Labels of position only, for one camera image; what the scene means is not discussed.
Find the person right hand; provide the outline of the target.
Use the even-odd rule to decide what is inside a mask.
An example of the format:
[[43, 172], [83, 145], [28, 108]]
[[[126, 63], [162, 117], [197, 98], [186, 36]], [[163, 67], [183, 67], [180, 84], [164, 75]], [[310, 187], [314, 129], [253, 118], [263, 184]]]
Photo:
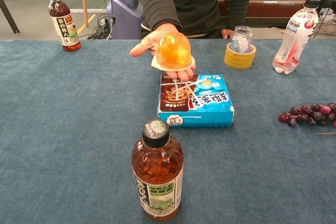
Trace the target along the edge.
[[[146, 35], [139, 44], [137, 44], [134, 48], [131, 49], [130, 55], [131, 57], [139, 57], [143, 55], [145, 52], [149, 51], [152, 55], [156, 55], [157, 47], [161, 38], [170, 32], [178, 32], [178, 29], [175, 24], [166, 22], [162, 23], [157, 28]], [[180, 79], [182, 81], [188, 81], [194, 75], [193, 70], [195, 69], [195, 65], [191, 68], [186, 69], [184, 71], [179, 72], [166, 72], [166, 74], [173, 80]]]

